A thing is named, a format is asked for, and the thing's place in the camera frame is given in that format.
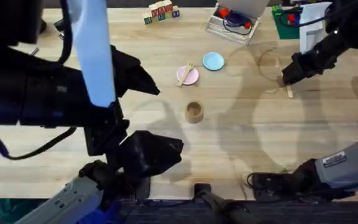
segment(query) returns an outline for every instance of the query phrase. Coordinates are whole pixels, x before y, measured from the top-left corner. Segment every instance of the wooden fork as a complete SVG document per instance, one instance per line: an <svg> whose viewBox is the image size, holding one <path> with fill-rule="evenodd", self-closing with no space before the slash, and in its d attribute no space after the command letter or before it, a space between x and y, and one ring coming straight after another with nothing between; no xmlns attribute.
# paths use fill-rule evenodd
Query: wooden fork
<svg viewBox="0 0 358 224"><path fill-rule="evenodd" d="M187 64L186 68L185 68L185 73L183 74L178 86L181 87L183 85L183 82L186 80L187 75L189 74L189 72L191 71L191 69L194 68L194 63L192 61L189 61L189 63Z"/></svg>

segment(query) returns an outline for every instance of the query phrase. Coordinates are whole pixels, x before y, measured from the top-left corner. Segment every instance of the pink plate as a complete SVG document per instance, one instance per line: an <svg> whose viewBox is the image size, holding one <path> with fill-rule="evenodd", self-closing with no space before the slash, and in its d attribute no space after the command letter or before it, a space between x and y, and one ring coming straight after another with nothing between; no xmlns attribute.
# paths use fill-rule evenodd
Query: pink plate
<svg viewBox="0 0 358 224"><path fill-rule="evenodd" d="M183 77L183 75L185 74L185 69L186 66L183 66L181 68L179 68L179 70L177 71L177 79L180 82L181 78ZM183 82L184 85L192 85L194 83L196 83L199 79L200 75L198 73L198 70L193 68L192 70L190 70L189 74L186 77L186 80Z"/></svg>

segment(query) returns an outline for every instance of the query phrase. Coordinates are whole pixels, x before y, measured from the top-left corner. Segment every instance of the cable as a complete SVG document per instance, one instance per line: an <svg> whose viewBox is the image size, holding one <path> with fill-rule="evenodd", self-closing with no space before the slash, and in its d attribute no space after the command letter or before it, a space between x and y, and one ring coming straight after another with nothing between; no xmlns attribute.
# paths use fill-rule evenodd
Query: cable
<svg viewBox="0 0 358 224"><path fill-rule="evenodd" d="M59 136L53 138L52 140L50 140L43 146L39 147L38 149L36 149L28 154L25 154L23 156L17 156L17 157L9 155L9 151L7 150L5 144L0 140L0 154L5 158L14 160L14 161L27 159L27 158L30 158L30 157L33 157L33 156L36 156L36 155L39 155L39 154L45 152L46 150L50 149L51 147L53 147L60 141L64 140L68 136L71 136L75 131L76 131L76 128L69 128L67 131L65 131L64 133L61 133Z"/></svg>
<svg viewBox="0 0 358 224"><path fill-rule="evenodd" d="M60 0L60 5L62 7L63 14L63 27L64 27L64 36L63 39L63 50L58 62L64 64L71 54L71 47L73 45L73 31L71 29L70 14L68 12L67 0Z"/></svg>
<svg viewBox="0 0 358 224"><path fill-rule="evenodd" d="M223 27L224 27L227 31L229 31L229 32L232 32L232 33L235 33L235 34L239 34L239 35L244 35L244 36L251 33L252 26L249 28L248 33L243 34L243 33L240 33L240 32L234 31L234 30L229 30L229 29L226 27L225 23L224 23L225 21L226 21L226 19L223 19Z"/></svg>
<svg viewBox="0 0 358 224"><path fill-rule="evenodd" d="M355 5L355 4L358 4L358 0L355 0L355 1L353 1L353 2L351 2L351 3L349 3L349 4L347 4L347 5L345 5L343 8L341 8L340 10L338 10L338 11L336 11L336 12L330 13L330 14L325 15L325 16L319 18L319 19L315 19L315 20L313 20L313 21L309 21L309 22L306 22L306 23L302 23L302 24L286 24L286 23L284 23L283 20L282 20L283 15L285 15L285 14L291 14L291 12L292 12L292 13L298 12L298 10L295 11L295 9L299 9L299 7L296 7L296 8L293 8L293 9L289 9L289 10L283 11L282 14L278 17L278 20L279 20L279 22L281 23L281 25L287 26L287 27L303 27L303 26L308 26L308 25L315 24L315 23L317 23L317 22L323 21L323 20L325 20L325 19L334 17L334 16L336 16L336 15L338 15L338 14L344 12L345 10L350 9L350 8L353 7L353 5Z"/></svg>

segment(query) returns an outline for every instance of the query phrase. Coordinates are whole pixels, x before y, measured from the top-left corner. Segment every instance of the toy blocks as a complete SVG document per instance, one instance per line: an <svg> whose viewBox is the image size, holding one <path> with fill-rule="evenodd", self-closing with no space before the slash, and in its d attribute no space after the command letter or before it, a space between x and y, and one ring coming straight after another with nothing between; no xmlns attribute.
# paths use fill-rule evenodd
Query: toy blocks
<svg viewBox="0 0 358 224"><path fill-rule="evenodd" d="M164 0L149 5L150 12L143 14L144 24L180 17L178 6L172 5L171 0Z"/></svg>

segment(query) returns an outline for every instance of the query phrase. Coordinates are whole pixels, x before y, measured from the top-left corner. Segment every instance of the green mat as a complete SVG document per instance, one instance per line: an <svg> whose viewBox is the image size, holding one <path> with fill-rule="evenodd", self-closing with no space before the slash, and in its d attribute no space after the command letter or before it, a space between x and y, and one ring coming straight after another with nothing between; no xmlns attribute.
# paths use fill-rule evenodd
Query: green mat
<svg viewBox="0 0 358 224"><path fill-rule="evenodd" d="M281 22L279 21L280 16L282 14L282 10L274 10L272 9L272 15L274 22L276 23L276 28L278 35L280 36L280 39L282 40L292 40L292 39L299 39L299 27L287 27L283 26ZM282 16L282 20L288 21L288 14L284 14Z"/></svg>

